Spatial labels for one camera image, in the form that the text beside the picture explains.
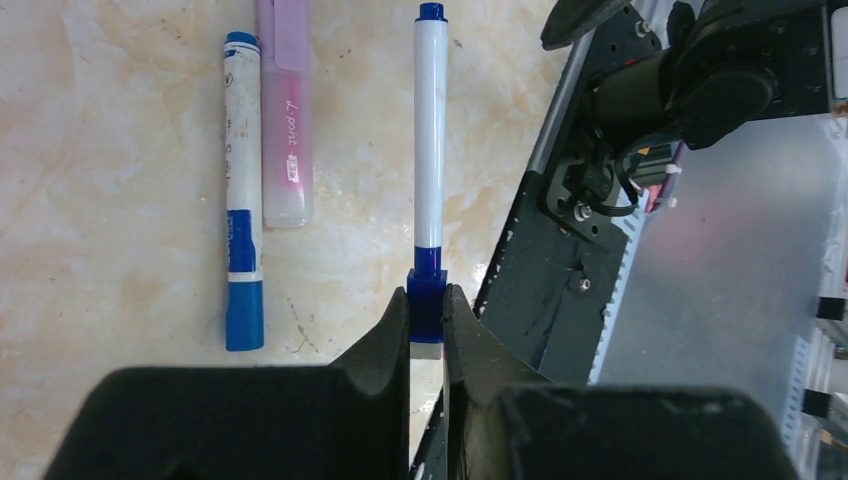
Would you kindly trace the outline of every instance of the stain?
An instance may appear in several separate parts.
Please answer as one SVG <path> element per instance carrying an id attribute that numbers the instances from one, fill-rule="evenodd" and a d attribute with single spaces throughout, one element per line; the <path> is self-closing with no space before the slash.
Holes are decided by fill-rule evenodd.
<path id="1" fill-rule="evenodd" d="M 30 187 L 24 196 L 18 200 L 17 203 L 12 207 L 12 215 L 10 216 L 9 222 L 0 228 L 0 241 L 2 241 L 6 235 L 9 234 L 12 225 L 16 220 L 21 218 L 23 215 L 23 211 L 26 209 L 27 205 L 35 199 L 38 198 L 39 195 L 42 195 L 44 192 L 44 186 L 53 178 L 53 176 L 61 171 L 65 164 L 70 162 L 73 158 L 71 154 L 71 149 L 73 147 L 73 139 L 70 137 L 65 137 L 62 141 L 62 146 L 60 147 L 59 153 L 53 153 L 50 155 L 52 158 L 44 159 L 39 158 L 38 160 L 42 160 L 43 163 L 46 164 L 46 168 L 43 172 L 38 176 L 35 183 Z"/>
<path id="2" fill-rule="evenodd" d="M 199 26 L 209 20 L 205 8 L 198 5 L 191 11 L 160 9 L 160 12 L 167 19 L 160 18 L 154 24 L 150 20 L 145 21 L 143 15 L 127 13 L 122 4 L 100 2 L 96 20 L 107 41 L 121 48 L 135 66 L 185 75 L 220 68 L 219 64 L 205 61 L 192 50 L 174 48 L 173 43 L 168 41 L 177 35 L 185 37 L 191 44 L 203 41 L 205 37 Z"/>
<path id="3" fill-rule="evenodd" d="M 28 40 L 28 50 L 37 53 L 29 71 L 37 72 L 39 89 L 51 92 L 50 97 L 0 101 L 0 112 L 3 112 L 0 115 L 0 138 L 16 128 L 32 124 L 43 102 L 58 96 L 57 91 L 72 91 L 76 84 L 73 49 L 62 14 L 61 10 L 45 13 L 38 21 L 39 34 Z"/>
<path id="4" fill-rule="evenodd" d="M 478 233 L 493 230 L 495 215 L 494 208 L 501 202 L 496 200 L 497 194 L 491 185 L 480 189 L 471 204 L 464 206 L 465 194 L 448 197 L 445 201 L 445 224 L 458 222 L 459 228 L 450 234 L 451 246 L 462 245 L 464 239 L 474 238 Z"/>
<path id="5" fill-rule="evenodd" d="M 148 312 L 165 292 L 161 278 L 139 270 L 133 270 L 121 282 L 119 302 L 127 312 Z"/>
<path id="6" fill-rule="evenodd" d="M 294 315 L 294 321 L 300 323 L 300 319 L 297 318 L 297 310 L 294 309 L 294 303 L 292 303 L 291 298 L 286 298 L 286 301 L 289 302 L 289 308 L 292 311 L 292 315 Z"/>
<path id="7" fill-rule="evenodd" d="M 315 344 L 312 343 L 312 340 L 309 339 L 309 336 L 306 335 L 306 329 L 303 328 L 303 325 L 298 325 L 297 331 L 300 332 L 300 334 L 303 336 L 303 342 L 301 342 L 300 347 L 297 348 L 297 351 L 300 351 L 300 349 L 303 348 L 303 344 L 306 343 L 307 345 L 312 347 L 313 350 L 315 350 L 315 353 L 320 353 L 318 351 L 318 347 L 316 347 Z"/>

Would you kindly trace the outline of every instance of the table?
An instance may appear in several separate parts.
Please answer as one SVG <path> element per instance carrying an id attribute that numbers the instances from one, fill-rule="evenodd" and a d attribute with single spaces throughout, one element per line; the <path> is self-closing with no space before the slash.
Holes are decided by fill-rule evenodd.
<path id="1" fill-rule="evenodd" d="M 266 346 L 223 348 L 222 43 L 239 0 L 0 0 L 0 477 L 130 365 L 327 363 L 412 263 L 410 0 L 312 2 L 311 226 L 265 232 Z M 488 267 L 568 51 L 553 1 L 448 1 L 445 266 Z M 414 451 L 441 386 L 415 361 Z"/>

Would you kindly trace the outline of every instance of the screw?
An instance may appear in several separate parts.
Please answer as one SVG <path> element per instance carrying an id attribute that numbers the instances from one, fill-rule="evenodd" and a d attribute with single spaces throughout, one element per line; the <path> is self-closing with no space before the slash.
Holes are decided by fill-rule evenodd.
<path id="1" fill-rule="evenodd" d="M 639 38 L 643 38 L 645 35 L 651 33 L 651 24 L 645 21 L 636 22 L 636 36 Z"/>
<path id="2" fill-rule="evenodd" d="M 786 22 L 783 20 L 778 20 L 772 23 L 769 29 L 777 35 L 782 35 L 783 32 L 786 31 Z"/>
<path id="3" fill-rule="evenodd" d="M 592 216 L 592 207 L 589 205 L 577 205 L 574 207 L 574 218 L 578 222 L 582 222 L 583 220 L 587 220 Z"/>

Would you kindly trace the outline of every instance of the wire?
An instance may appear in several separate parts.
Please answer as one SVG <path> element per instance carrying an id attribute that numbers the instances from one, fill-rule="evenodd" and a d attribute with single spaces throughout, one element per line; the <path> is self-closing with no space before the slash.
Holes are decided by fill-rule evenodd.
<path id="1" fill-rule="evenodd" d="M 603 202 L 590 201 L 589 206 L 592 207 L 592 210 L 607 217 L 626 217 L 631 215 L 633 212 L 639 208 L 639 193 L 636 191 L 636 188 L 633 187 L 633 184 L 630 182 L 630 175 L 627 173 L 627 169 L 624 168 L 624 157 L 626 153 L 621 153 L 618 158 L 613 162 L 612 174 L 618 180 L 618 183 L 621 185 L 621 189 L 624 190 L 624 193 L 627 195 L 627 199 L 630 200 L 630 205 L 626 207 L 616 207 L 612 205 L 605 205 Z"/>

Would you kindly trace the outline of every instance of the white marker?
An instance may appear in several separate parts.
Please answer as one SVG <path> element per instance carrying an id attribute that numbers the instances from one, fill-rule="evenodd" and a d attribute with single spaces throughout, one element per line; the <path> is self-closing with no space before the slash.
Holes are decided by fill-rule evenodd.
<path id="1" fill-rule="evenodd" d="M 227 35 L 224 84 L 227 130 L 227 350 L 265 344 L 262 306 L 262 126 L 259 44 L 248 33 Z"/>
<path id="2" fill-rule="evenodd" d="M 448 22 L 439 3 L 415 21 L 415 246 L 442 246 Z M 427 269 L 433 275 L 439 271 Z"/>
<path id="3" fill-rule="evenodd" d="M 441 356 L 442 204 L 448 21 L 440 3 L 423 3 L 415 20 L 415 267 L 407 277 L 413 358 Z"/>

